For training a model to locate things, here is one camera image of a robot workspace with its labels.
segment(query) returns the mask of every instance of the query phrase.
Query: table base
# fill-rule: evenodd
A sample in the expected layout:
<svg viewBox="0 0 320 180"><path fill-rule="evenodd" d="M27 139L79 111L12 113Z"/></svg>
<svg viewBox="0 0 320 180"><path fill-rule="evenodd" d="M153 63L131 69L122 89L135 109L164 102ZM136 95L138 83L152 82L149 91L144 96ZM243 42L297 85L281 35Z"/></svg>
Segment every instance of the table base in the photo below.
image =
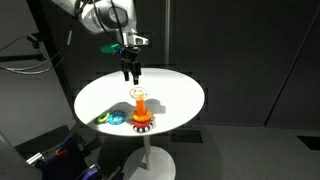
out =
<svg viewBox="0 0 320 180"><path fill-rule="evenodd" d="M140 148L129 156L123 172L125 180L174 180L176 167L167 151L151 146L149 170L147 170L145 148Z"/></svg>

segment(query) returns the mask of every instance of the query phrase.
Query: metal stand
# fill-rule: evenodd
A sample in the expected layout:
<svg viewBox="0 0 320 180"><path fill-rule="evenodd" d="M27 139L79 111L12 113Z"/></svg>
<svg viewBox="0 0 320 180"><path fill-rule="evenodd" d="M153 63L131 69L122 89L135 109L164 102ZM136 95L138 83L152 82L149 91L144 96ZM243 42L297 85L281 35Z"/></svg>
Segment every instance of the metal stand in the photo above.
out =
<svg viewBox="0 0 320 180"><path fill-rule="evenodd" d="M146 167L147 170L150 171L150 136L143 136L143 142L144 142L144 150L145 150L145 157L146 157Z"/></svg>
<svg viewBox="0 0 320 180"><path fill-rule="evenodd" d="M150 136L143 136L144 147L127 159L123 172L125 180L174 180L176 166L170 154L162 148L150 146Z"/></svg>
<svg viewBox="0 0 320 180"><path fill-rule="evenodd" d="M165 19L165 49L164 49L164 59L165 66L169 66L169 57L170 57L170 4L171 0L166 0L166 19Z"/></svg>
<svg viewBox="0 0 320 180"><path fill-rule="evenodd" d="M19 55L19 56L2 56L0 62L12 62L12 61L27 61L27 60L38 60L43 61L45 58L42 54L31 54L31 55Z"/></svg>

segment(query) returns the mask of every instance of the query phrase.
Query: black cable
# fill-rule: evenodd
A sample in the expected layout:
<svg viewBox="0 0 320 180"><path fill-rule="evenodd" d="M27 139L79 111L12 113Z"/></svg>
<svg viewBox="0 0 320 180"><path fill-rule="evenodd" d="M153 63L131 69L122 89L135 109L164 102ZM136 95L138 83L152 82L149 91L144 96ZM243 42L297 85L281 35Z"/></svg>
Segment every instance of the black cable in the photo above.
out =
<svg viewBox="0 0 320 180"><path fill-rule="evenodd" d="M44 65L44 64L46 64L46 63L48 63L50 61L53 61L59 54L62 53L64 44L67 44L67 49L66 50L68 50L68 46L70 45L70 39L71 39L71 35L72 35L72 27L73 27L74 21L75 20L72 20L72 22L71 22L68 38L66 38L63 41L63 44L62 44L61 48L59 49L59 51L55 55L53 55L50 59L48 59L48 60L46 60L46 61L44 61L44 62L42 62L40 64L37 64L35 66L31 66L31 67L27 67L27 68L8 68L8 67L0 66L0 69L7 70L7 71L13 72L13 73L18 73L18 74L41 74L41 73L43 73L43 71L47 72L48 69L43 70L43 71L37 71L37 72L23 72L23 71L35 69L35 68L40 67L40 66L42 66L42 65Z"/></svg>
<svg viewBox="0 0 320 180"><path fill-rule="evenodd" d="M12 44L14 44L15 42L17 42L18 40L22 39L22 38L25 38L25 37L28 37L27 35L24 35L24 36L21 36L21 37L18 37L17 39L13 40L11 43L9 43L8 45L0 48L0 51L3 51L5 50L6 48L8 48L9 46L11 46Z"/></svg>
<svg viewBox="0 0 320 180"><path fill-rule="evenodd" d="M68 48L68 46L67 46L65 54L63 55L63 57L61 58L61 60L60 60L56 65L54 65L54 66L52 66L52 67L50 67L50 68L47 68L47 69L45 69L45 70L42 70L42 71L37 71L37 72L22 72L22 71L14 71L14 70L10 70L10 69L7 69L7 68L2 68L2 67L0 67L0 69L6 70L6 71L9 71L9 72L12 72L12 73L24 74L24 75L42 74L42 73L48 72L48 71L50 71L50 70L58 67L58 66L62 63L62 61L65 59L65 57L67 56L67 54L68 54L68 49L69 49L69 48Z"/></svg>
<svg viewBox="0 0 320 180"><path fill-rule="evenodd" d="M270 120L271 114L272 114L272 112L273 112L273 110L274 110L274 108L275 108L275 106L276 106L276 104L277 104L277 102L278 102L278 100L280 98L280 95L282 94L284 86L286 85L286 83L287 83L287 81L289 79L289 76L290 76L294 66L296 65L296 62L297 62L298 58L300 57L300 54L301 54L301 52L302 52L302 50L303 50L303 48L304 48L304 46L305 46L305 44L307 42L307 39L309 38L309 36L311 34L311 31L312 31L312 29L313 29L313 27L315 25L315 22L316 22L316 20L317 20L317 18L319 16L319 12L320 12L320 6L318 7L318 9L316 11L316 14L315 14L310 26L309 26L309 29L308 29L306 35L304 36L304 38L302 40L301 46L299 47L299 50L298 50L298 52L297 52L297 54L296 54L296 56L295 56L295 58L294 58L294 60L293 60L293 62L291 64L291 66L289 68L289 71L287 72L287 74L286 74L286 76L285 76L285 78L284 78L284 80L283 80L283 82L282 82L282 84L280 86L280 89L279 89L279 91L278 91L278 93L276 95L276 98L274 99L274 101L273 101L273 103L271 105L271 108L270 108L270 110L269 110L269 112L267 114L266 120L265 120L265 122L263 124L264 127L267 126L267 124L268 124L268 122Z"/></svg>
<svg viewBox="0 0 320 180"><path fill-rule="evenodd" d="M102 21L101 21L101 18L100 18L100 14L98 13L98 10L97 10L97 7L96 7L96 2L95 0L92 0L93 2L93 6L94 6L94 11L95 11L95 15L97 16L97 19L98 19L98 22L99 22L99 25L101 26L101 28L103 29L103 31L106 33L106 35L112 40L114 41L115 43L119 44L122 48L124 48L125 50L127 50L128 52L131 52L131 53L137 53L137 52L134 52L132 50L130 50L129 48L125 47L123 44L121 44L120 42L118 42L117 40L115 40L109 33L108 31L104 28L103 24L102 24ZM121 32L121 38L123 39L123 34L122 34L122 29L121 29L121 26L120 26L120 23L118 24L118 28L119 28L119 31Z"/></svg>
<svg viewBox="0 0 320 180"><path fill-rule="evenodd" d="M94 7L94 12L97 16L99 25L101 26L101 28L103 29L103 31L106 33L106 35L115 43L119 44L120 46L124 47L123 44L119 43L117 40L115 40L109 33L108 31L104 28L104 25L102 24L101 18L100 18L100 14L98 13L97 7L96 7L96 1L92 0L93 2L93 7Z"/></svg>
<svg viewBox="0 0 320 180"><path fill-rule="evenodd" d="M117 24L118 24L118 29L120 31L120 37L121 37L121 40L122 40L122 44L124 44L124 39L123 39L123 34L122 34L122 28L121 28L120 21L119 21L119 16L118 16L118 13L116 11L116 7L114 6L113 0L111 0L111 5L112 5L112 9L114 11L114 14L116 15L116 20L117 20Z"/></svg>
<svg viewBox="0 0 320 180"><path fill-rule="evenodd" d="M90 0L87 0L86 2L84 2L84 3L82 4L82 6L79 8L79 11L78 11L77 13L75 13L75 15L74 15L74 16L75 16L75 19L78 19L77 17L78 17L80 14L82 14L84 7L85 7L89 2L90 2Z"/></svg>

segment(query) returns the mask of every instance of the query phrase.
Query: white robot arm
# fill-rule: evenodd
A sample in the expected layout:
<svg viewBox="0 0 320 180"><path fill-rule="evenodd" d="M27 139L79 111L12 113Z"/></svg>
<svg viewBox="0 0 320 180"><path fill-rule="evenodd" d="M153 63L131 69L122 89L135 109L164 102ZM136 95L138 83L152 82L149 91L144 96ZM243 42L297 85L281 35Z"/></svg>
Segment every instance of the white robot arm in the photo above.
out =
<svg viewBox="0 0 320 180"><path fill-rule="evenodd" d="M76 3L83 4L81 0L52 0L59 5L62 9L67 11L72 16L76 16ZM102 24L107 31L119 31L116 15L111 4L111 0L101 0L95 3L99 12ZM136 30L136 13L133 0L113 0L115 5L118 20L121 25L123 35L123 45L125 47L134 47L137 45L148 45L149 41L146 38L137 36ZM82 13L77 17L86 29L92 34L103 33L104 30L100 26L98 17L96 16L94 5L86 4ZM118 33L116 38L118 42L121 42L121 35Z"/></svg>
<svg viewBox="0 0 320 180"><path fill-rule="evenodd" d="M108 31L118 31L116 42L121 42L122 45L119 54L122 59L121 67L125 81L129 80L129 72L131 72L134 85L139 83L141 66L140 62L136 60L140 52L137 46L148 45L149 41L137 35L137 20L133 0L52 1L78 19L92 34L99 34L105 31L107 33Z"/></svg>

